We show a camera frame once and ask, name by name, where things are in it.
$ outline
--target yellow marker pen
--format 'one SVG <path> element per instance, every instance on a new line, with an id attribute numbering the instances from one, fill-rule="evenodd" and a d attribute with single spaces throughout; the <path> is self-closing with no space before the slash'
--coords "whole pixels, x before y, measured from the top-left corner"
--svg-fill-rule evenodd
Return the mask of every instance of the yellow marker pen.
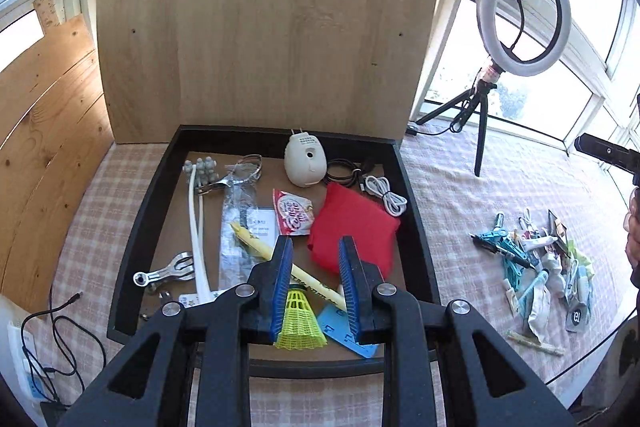
<path id="1" fill-rule="evenodd" d="M 242 227 L 237 221 L 231 223 L 231 228 L 234 229 L 234 232 L 240 241 L 248 247 L 253 248 L 260 257 L 267 261 L 271 260 L 271 256 L 273 256 L 273 248 L 267 245 L 259 237 L 249 232 L 245 227 Z M 347 304 L 344 301 L 344 297 L 342 297 L 338 292 L 322 284 L 318 279 L 312 277 L 295 264 L 291 267 L 291 277 L 322 299 L 331 302 L 331 304 L 336 306 L 339 310 L 342 310 L 343 312 L 347 311 Z"/>

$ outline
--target red cloth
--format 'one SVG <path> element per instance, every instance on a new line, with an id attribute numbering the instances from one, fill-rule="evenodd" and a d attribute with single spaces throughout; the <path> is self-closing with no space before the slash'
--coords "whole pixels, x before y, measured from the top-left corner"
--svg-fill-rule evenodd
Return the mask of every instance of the red cloth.
<path id="1" fill-rule="evenodd" d="M 389 216 L 381 204 L 330 183 L 307 246 L 315 263 L 339 273 L 338 241 L 343 235 L 351 235 L 360 259 L 378 265 L 386 278 L 393 265 L 393 240 L 399 225 L 400 220 Z"/>

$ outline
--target wooden plank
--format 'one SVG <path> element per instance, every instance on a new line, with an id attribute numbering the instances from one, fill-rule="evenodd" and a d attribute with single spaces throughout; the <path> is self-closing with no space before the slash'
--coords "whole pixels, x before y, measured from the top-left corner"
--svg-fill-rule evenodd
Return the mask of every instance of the wooden plank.
<path id="1" fill-rule="evenodd" d="M 49 163 L 22 213 L 2 279 L 2 294 L 21 308 L 46 309 L 66 232 L 112 142 L 102 96 Z"/>
<path id="2" fill-rule="evenodd" d="M 400 139 L 434 5 L 98 0 L 102 78 L 116 140 L 167 141 L 178 123 Z"/>
<path id="3" fill-rule="evenodd" d="M 435 0 L 178 0 L 182 121 L 401 139 Z"/>
<path id="4" fill-rule="evenodd" d="M 54 26 L 60 26 L 60 19 L 56 12 L 56 3 L 53 0 L 35 0 L 33 8 L 38 16 L 42 32 L 46 35 Z"/>
<path id="5" fill-rule="evenodd" d="M 169 142 L 179 124 L 177 0 L 97 0 L 102 82 L 118 142 Z"/>
<path id="6" fill-rule="evenodd" d="M 101 95 L 97 52 L 92 51 L 40 97 L 0 148 L 0 274 L 33 189 Z"/>
<path id="7" fill-rule="evenodd" d="M 79 15 L 51 28 L 0 72 L 0 144 L 36 100 L 93 48 Z"/>

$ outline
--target white cable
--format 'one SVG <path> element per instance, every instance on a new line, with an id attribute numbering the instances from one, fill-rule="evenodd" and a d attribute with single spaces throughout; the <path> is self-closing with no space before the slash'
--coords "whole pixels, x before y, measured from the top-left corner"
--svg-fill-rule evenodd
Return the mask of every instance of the white cable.
<path id="1" fill-rule="evenodd" d="M 364 189 L 367 191 L 367 194 L 380 198 L 385 205 L 385 210 L 391 216 L 401 216 L 406 210 L 406 199 L 391 192 L 389 180 L 384 176 L 382 178 L 367 176 L 364 178 Z"/>
<path id="2" fill-rule="evenodd" d="M 191 169 L 189 178 L 189 229 L 191 232 L 191 251 L 193 252 L 193 271 L 196 275 L 196 292 L 198 293 L 198 301 L 200 304 L 211 302 L 211 289 L 209 288 L 209 279 L 207 278 L 207 268 L 204 264 L 204 257 L 200 249 L 200 236 L 198 236 L 198 227 L 196 226 L 196 212 L 193 204 L 194 182 L 196 178 L 195 167 Z M 200 223 L 203 222 L 202 201 L 200 203 Z"/>

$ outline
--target blue card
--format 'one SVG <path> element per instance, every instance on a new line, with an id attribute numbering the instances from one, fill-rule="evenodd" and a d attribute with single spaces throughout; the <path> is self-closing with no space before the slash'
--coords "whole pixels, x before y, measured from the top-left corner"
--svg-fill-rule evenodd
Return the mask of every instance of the blue card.
<path id="1" fill-rule="evenodd" d="M 361 346 L 354 339 L 349 328 L 347 313 L 339 310 L 334 305 L 327 305 L 321 314 L 318 315 L 318 324 L 322 333 L 333 339 L 344 347 L 351 349 L 366 359 L 372 358 L 376 354 L 379 344 L 368 344 Z"/>

